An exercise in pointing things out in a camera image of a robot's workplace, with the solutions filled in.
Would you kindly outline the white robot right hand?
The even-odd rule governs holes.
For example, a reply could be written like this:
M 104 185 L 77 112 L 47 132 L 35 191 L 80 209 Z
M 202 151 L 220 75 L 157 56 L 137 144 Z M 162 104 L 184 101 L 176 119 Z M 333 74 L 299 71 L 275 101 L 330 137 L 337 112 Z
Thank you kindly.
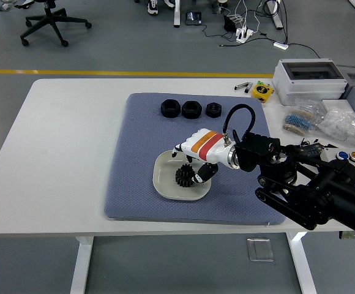
M 192 159 L 202 162 L 203 165 L 192 177 L 192 181 L 205 183 L 218 172 L 218 163 L 233 169 L 239 168 L 235 144 L 235 141 L 232 141 L 227 134 L 200 129 L 185 142 L 176 145 L 173 148 L 172 157 L 182 152 L 189 162 L 192 162 Z

